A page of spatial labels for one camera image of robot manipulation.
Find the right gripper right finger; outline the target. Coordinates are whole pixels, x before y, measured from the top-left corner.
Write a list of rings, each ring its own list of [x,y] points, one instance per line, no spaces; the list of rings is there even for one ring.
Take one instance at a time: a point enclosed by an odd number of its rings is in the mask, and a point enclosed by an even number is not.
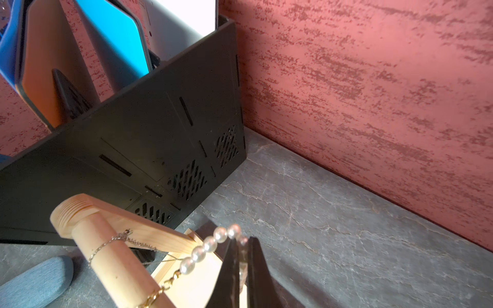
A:
[[[282,307],[267,262],[264,258],[260,241],[256,237],[249,238],[248,260],[248,307]]]

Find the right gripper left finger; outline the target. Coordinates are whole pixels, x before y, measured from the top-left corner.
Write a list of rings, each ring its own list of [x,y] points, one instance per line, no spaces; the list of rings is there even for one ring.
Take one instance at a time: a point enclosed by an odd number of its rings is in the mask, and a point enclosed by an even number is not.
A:
[[[240,259],[238,244],[230,240],[214,290],[206,308],[239,308]]]

